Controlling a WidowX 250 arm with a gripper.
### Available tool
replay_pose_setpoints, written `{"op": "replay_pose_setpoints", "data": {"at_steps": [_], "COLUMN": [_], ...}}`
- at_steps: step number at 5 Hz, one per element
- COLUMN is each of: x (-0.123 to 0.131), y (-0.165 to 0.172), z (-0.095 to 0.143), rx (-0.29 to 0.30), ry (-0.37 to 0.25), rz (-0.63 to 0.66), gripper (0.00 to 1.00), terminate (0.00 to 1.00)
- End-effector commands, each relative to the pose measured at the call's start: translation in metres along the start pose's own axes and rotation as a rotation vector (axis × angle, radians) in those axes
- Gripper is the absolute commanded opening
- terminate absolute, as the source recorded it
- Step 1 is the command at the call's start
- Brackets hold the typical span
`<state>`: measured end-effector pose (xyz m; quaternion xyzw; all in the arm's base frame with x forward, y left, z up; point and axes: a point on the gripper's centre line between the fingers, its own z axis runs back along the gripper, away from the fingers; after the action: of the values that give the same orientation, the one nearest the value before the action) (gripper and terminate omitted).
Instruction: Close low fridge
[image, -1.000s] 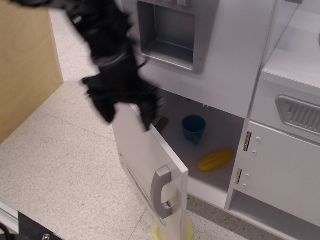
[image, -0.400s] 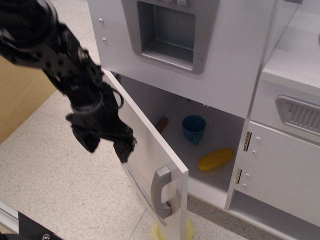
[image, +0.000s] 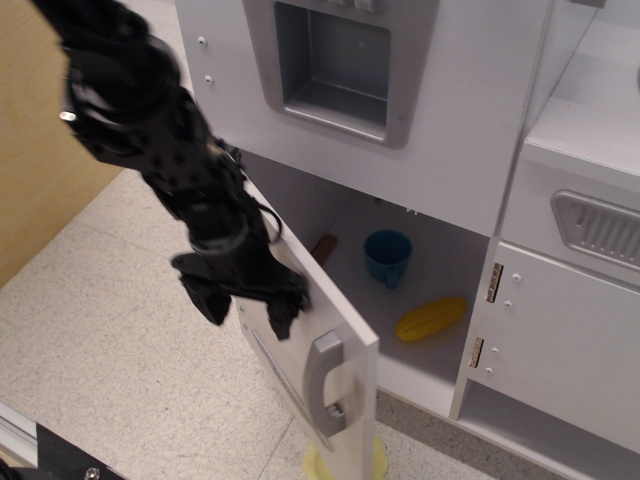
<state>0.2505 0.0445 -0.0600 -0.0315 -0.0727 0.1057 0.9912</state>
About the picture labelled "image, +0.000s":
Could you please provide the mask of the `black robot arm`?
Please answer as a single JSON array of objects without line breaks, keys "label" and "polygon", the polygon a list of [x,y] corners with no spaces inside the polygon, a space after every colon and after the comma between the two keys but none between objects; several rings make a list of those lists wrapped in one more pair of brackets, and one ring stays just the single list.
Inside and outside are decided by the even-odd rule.
[{"label": "black robot arm", "polygon": [[173,267],[195,307],[221,324],[235,297],[263,302],[276,337],[305,309],[305,280],[270,251],[266,206],[245,188],[240,152],[213,136],[177,61],[117,1],[40,1],[68,59],[62,119],[100,162],[139,172],[183,222],[192,250]]}]

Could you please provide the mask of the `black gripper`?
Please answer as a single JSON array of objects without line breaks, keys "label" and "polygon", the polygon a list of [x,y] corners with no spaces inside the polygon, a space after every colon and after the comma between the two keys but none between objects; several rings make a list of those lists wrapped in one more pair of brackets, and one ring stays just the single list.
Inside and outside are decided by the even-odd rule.
[{"label": "black gripper", "polygon": [[306,279],[278,261],[265,241],[247,237],[230,249],[196,249],[171,260],[193,305],[212,324],[224,323],[231,297],[267,302],[269,324],[279,341],[290,338],[309,305]]}]

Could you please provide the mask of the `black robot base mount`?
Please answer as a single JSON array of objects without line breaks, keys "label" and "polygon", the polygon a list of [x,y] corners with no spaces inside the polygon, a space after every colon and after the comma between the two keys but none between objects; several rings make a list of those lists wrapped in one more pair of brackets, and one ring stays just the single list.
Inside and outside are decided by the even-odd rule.
[{"label": "black robot base mount", "polygon": [[1,424],[1,450],[26,463],[10,466],[1,459],[2,479],[126,479],[113,467],[38,423],[27,430],[11,423]]}]

